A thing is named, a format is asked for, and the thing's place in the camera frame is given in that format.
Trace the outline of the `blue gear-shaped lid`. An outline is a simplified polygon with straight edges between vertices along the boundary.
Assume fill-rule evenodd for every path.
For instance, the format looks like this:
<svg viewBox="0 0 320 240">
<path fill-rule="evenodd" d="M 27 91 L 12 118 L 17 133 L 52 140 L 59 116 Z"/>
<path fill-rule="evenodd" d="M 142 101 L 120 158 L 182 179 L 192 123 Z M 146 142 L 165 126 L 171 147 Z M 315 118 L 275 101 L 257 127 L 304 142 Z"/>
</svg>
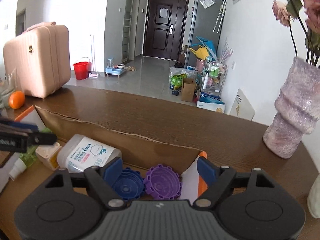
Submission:
<svg viewBox="0 0 320 240">
<path fill-rule="evenodd" d="M 145 193 L 145 185 L 139 171 L 127 167 L 112 185 L 112 189 L 124 201 L 139 199 Z"/>
</svg>

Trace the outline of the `green spray bottle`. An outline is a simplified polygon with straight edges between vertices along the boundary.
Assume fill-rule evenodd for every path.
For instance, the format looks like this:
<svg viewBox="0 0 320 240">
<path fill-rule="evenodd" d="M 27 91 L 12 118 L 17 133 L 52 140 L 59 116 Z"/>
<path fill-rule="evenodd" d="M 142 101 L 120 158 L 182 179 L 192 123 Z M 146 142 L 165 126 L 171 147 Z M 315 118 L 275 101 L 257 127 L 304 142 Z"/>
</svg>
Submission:
<svg viewBox="0 0 320 240">
<path fill-rule="evenodd" d="M 28 167 L 35 163 L 36 149 L 38 145 L 29 146 L 25 153 L 11 152 L 9 157 L 9 171 L 8 176 L 12 180 L 15 180 L 20 174 L 22 174 Z"/>
</svg>

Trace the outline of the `red cardboard box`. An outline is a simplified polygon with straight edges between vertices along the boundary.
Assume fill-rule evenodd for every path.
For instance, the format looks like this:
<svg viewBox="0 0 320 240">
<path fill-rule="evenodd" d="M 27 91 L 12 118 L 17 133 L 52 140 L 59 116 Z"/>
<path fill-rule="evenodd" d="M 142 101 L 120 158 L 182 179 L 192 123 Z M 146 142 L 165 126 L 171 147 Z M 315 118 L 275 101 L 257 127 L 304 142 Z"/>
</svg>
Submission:
<svg viewBox="0 0 320 240">
<path fill-rule="evenodd" d="M 121 150 L 123 163 L 139 169 L 142 174 L 158 164 L 170 166 L 181 176 L 184 183 L 181 199 L 194 202 L 208 188 L 197 172 L 198 158 L 206 157 L 207 154 L 197 148 L 168 144 L 136 134 L 114 131 L 37 106 L 28 107 L 18 116 L 13 116 L 10 112 L 7 112 L 6 116 L 17 122 L 36 124 L 39 129 L 49 128 L 63 145 L 75 134 L 103 142 Z"/>
</svg>

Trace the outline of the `small beige orange bottle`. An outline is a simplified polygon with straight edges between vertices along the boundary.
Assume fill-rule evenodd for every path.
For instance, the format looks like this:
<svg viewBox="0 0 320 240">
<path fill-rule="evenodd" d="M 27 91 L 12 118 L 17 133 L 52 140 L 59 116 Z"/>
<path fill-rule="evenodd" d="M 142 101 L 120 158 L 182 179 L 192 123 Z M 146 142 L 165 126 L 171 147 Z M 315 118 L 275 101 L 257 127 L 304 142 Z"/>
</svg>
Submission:
<svg viewBox="0 0 320 240">
<path fill-rule="evenodd" d="M 59 168 L 57 162 L 57 155 L 61 150 L 61 145 L 59 142 L 56 142 L 53 145 L 40 145 L 35 150 L 37 158 L 43 163 L 44 166 L 49 168 L 52 171 L 55 171 Z"/>
</svg>

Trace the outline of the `orange fruit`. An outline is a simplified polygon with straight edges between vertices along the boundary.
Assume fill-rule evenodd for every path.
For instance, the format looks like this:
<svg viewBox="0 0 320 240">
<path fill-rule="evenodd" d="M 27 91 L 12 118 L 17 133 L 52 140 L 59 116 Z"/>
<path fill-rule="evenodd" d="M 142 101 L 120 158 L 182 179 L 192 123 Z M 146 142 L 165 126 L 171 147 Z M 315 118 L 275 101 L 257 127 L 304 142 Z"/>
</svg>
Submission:
<svg viewBox="0 0 320 240">
<path fill-rule="evenodd" d="M 25 103 L 25 94 L 18 90 L 11 94 L 9 98 L 9 107 L 16 110 L 20 109 Z"/>
</svg>

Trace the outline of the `purple gear-shaped lid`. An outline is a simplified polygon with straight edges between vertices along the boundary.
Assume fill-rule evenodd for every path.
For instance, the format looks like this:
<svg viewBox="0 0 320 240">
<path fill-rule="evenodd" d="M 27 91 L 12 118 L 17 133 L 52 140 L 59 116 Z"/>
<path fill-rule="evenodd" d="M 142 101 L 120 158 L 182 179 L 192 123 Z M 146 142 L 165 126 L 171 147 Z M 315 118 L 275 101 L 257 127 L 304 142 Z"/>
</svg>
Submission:
<svg viewBox="0 0 320 240">
<path fill-rule="evenodd" d="M 158 164 L 151 167 L 143 180 L 146 194 L 154 200 L 175 200 L 181 195 L 182 182 L 172 167 Z"/>
</svg>

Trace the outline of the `white flat board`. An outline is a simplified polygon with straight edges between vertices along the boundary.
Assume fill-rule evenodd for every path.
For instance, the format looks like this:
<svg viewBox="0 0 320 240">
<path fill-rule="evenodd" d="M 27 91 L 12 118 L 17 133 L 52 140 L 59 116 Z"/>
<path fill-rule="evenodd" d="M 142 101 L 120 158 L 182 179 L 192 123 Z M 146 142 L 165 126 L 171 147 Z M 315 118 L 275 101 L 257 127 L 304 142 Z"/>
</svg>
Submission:
<svg viewBox="0 0 320 240">
<path fill-rule="evenodd" d="M 255 110 L 241 89 L 238 89 L 229 114 L 249 121 L 253 120 Z"/>
</svg>

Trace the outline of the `small brown cardboard box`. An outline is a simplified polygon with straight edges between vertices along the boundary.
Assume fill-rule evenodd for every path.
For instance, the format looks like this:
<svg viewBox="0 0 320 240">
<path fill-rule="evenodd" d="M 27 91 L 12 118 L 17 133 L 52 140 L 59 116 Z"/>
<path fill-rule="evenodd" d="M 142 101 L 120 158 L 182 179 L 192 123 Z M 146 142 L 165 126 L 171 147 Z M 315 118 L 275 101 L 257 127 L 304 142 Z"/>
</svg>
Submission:
<svg viewBox="0 0 320 240">
<path fill-rule="evenodd" d="M 182 82 L 181 100 L 185 102 L 192 102 L 197 84 L 194 78 L 186 77 Z"/>
</svg>

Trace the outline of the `red plastic bucket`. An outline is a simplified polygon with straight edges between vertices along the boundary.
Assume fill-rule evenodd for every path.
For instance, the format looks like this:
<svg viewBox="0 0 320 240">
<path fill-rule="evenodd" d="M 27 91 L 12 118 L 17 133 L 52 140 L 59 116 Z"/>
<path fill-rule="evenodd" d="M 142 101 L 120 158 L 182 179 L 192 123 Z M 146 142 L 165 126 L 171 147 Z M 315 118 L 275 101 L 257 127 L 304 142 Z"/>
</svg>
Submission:
<svg viewBox="0 0 320 240">
<path fill-rule="evenodd" d="M 73 64 L 75 78 L 77 80 L 84 80 L 89 76 L 91 62 L 89 57 L 83 57 L 79 62 Z"/>
</svg>

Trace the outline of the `pet water dispenser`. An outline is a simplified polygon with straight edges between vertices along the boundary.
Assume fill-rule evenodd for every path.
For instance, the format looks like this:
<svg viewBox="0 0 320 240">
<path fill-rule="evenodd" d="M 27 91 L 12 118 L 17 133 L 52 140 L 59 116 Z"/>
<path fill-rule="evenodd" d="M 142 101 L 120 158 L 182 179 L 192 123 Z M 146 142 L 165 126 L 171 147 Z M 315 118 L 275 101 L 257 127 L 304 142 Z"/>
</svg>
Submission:
<svg viewBox="0 0 320 240">
<path fill-rule="evenodd" d="M 105 76 L 109 77 L 110 75 L 120 76 L 125 72 L 124 66 L 118 67 L 114 64 L 114 58 L 107 58 L 105 64 Z"/>
</svg>

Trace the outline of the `pale green bowl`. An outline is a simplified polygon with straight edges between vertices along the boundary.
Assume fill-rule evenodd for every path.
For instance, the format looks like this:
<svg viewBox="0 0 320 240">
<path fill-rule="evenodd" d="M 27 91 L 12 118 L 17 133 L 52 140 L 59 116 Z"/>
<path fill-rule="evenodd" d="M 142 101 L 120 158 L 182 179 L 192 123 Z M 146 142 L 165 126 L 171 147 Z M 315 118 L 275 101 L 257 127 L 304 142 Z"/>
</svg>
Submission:
<svg viewBox="0 0 320 240">
<path fill-rule="evenodd" d="M 307 198 L 307 206 L 312 217 L 320 219 L 320 174 L 317 176 L 310 189 Z"/>
</svg>

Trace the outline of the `purple textured vase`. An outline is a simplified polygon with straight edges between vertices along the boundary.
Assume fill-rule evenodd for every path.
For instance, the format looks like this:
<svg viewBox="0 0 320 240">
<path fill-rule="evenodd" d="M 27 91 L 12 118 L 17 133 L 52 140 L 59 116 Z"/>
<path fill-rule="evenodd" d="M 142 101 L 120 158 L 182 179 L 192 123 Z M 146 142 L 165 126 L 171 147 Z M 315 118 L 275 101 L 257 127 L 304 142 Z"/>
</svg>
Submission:
<svg viewBox="0 0 320 240">
<path fill-rule="evenodd" d="M 263 142 L 275 155 L 289 159 L 319 120 L 319 69 L 295 57 L 274 106 L 277 113 Z"/>
</svg>

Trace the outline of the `grey refrigerator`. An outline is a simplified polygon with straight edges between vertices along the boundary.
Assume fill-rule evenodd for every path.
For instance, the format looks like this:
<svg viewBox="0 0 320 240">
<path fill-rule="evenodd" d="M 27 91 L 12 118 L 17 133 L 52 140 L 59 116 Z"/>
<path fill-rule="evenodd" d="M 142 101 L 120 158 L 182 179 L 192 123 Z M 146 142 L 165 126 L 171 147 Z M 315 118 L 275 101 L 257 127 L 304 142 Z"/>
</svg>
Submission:
<svg viewBox="0 0 320 240">
<path fill-rule="evenodd" d="M 191 49 L 201 44 L 198 38 L 211 41 L 219 47 L 226 0 L 194 0 L 185 66 L 196 66 L 196 56 Z"/>
</svg>

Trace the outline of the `dark brown door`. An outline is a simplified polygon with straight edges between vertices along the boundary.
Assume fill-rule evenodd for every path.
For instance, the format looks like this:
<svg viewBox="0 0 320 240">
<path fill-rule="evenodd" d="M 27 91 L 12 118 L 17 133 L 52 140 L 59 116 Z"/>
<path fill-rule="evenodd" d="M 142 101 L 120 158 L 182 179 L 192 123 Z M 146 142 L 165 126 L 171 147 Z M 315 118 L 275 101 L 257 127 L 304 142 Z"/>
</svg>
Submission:
<svg viewBox="0 0 320 240">
<path fill-rule="evenodd" d="M 143 56 L 177 60 L 189 0 L 148 0 Z"/>
</svg>

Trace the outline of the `dried pink flowers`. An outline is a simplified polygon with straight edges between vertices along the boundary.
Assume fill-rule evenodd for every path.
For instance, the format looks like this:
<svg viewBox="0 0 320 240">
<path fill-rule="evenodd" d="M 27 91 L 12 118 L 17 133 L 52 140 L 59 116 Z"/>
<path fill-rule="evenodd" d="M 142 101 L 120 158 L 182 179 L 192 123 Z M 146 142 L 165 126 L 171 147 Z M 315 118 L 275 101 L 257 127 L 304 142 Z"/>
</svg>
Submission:
<svg viewBox="0 0 320 240">
<path fill-rule="evenodd" d="M 319 68 L 319 0 L 274 0 L 272 12 L 276 21 L 290 30 L 295 56 L 298 56 L 298 49 L 292 23 L 299 23 L 304 33 L 305 61 Z"/>
</svg>

